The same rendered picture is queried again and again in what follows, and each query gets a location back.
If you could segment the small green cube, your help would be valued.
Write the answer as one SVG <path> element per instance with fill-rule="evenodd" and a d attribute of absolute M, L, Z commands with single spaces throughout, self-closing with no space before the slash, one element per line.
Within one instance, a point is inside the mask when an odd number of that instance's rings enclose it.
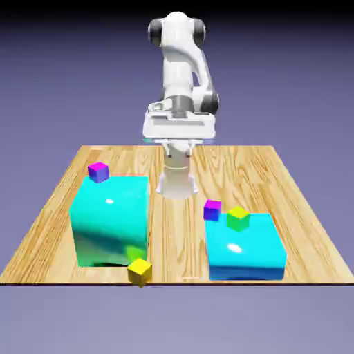
<path fill-rule="evenodd" d="M 242 207 L 234 207 L 226 214 L 226 224 L 229 228 L 240 232 L 249 227 L 250 213 Z"/>

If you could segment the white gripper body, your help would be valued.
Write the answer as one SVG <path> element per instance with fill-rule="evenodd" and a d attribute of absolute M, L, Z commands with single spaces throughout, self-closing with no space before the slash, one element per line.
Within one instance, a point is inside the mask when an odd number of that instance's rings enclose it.
<path fill-rule="evenodd" d="M 187 111 L 185 118 L 174 118 L 172 111 L 146 111 L 142 135 L 149 142 L 186 140 L 199 144 L 215 138 L 215 123 L 215 116 L 209 113 Z"/>

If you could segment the large flat cyan box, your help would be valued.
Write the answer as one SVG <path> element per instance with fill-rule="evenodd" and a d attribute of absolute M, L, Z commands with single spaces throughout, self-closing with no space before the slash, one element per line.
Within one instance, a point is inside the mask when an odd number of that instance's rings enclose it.
<path fill-rule="evenodd" d="M 205 242 L 212 281 L 283 279 L 287 253 L 270 214 L 251 214 L 241 231 L 221 214 L 205 221 Z"/>

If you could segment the large tall turquoise box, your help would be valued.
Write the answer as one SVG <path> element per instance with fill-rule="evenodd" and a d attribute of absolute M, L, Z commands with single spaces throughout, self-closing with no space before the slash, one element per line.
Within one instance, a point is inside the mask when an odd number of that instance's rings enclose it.
<path fill-rule="evenodd" d="M 146 259 L 149 244 L 149 177 L 84 178 L 69 209 L 80 267 L 127 266 Z"/>

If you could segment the small purple cube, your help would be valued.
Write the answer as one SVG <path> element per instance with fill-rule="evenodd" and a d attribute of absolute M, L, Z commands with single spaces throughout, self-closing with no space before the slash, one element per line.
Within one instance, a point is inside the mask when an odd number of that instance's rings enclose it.
<path fill-rule="evenodd" d="M 222 202 L 212 199 L 207 199 L 203 208 L 203 219 L 206 221 L 215 221 L 219 220 L 221 215 Z"/>
<path fill-rule="evenodd" d="M 95 162 L 88 166 L 88 177 L 95 183 L 109 179 L 109 166 L 103 162 Z"/>

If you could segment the small yellow cube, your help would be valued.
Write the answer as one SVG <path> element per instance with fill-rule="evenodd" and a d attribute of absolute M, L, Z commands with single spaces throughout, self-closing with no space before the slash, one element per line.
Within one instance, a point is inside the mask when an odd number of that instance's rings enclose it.
<path fill-rule="evenodd" d="M 128 279 L 132 284 L 143 287 L 152 276 L 152 264 L 144 259 L 135 259 L 128 267 Z"/>

